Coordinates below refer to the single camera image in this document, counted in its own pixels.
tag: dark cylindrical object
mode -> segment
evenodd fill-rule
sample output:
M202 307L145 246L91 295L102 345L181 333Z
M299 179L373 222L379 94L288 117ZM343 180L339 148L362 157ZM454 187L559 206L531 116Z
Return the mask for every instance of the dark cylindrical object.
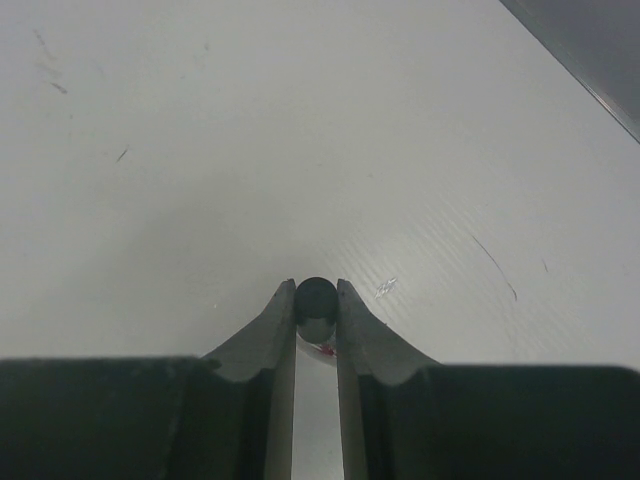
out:
M323 343L336 329L338 292L329 280L308 278L296 289L294 302L298 334L309 343Z

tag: white scuff mark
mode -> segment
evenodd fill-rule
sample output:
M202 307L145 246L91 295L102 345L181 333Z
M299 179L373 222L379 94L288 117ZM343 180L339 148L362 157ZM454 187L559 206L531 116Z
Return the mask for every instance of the white scuff mark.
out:
M398 277L393 277L380 285L378 290L376 290L376 300L391 292L396 287L397 281Z

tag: gray metal panel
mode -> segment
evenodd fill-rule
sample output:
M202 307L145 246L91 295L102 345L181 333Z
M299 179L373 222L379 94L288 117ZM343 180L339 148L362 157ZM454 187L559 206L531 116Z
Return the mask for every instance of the gray metal panel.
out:
M501 1L640 141L640 2Z

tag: white surface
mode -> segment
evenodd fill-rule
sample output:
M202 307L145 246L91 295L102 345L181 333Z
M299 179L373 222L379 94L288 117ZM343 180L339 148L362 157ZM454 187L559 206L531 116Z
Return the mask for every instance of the white surface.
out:
M497 1L0 11L1 355L200 354L321 275L443 362L640 367L640 147Z

